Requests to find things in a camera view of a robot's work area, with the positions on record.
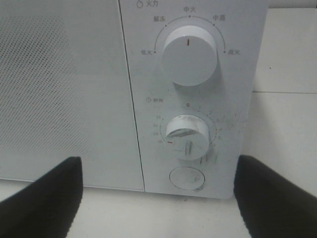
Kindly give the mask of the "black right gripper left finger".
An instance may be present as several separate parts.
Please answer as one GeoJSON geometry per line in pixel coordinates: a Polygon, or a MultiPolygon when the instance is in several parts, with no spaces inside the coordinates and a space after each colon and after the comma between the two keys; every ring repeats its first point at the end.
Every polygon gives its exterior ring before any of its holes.
{"type": "Polygon", "coordinates": [[[69,157],[0,203],[2,238],[65,238],[82,200],[82,161],[69,157]]]}

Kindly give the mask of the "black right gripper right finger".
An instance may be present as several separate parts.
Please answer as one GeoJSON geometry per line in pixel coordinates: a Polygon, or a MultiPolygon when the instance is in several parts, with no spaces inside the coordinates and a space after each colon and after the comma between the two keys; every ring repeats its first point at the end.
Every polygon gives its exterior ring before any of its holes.
{"type": "Polygon", "coordinates": [[[253,238],[315,238],[317,198],[253,156],[241,155],[234,196],[253,238]]]}

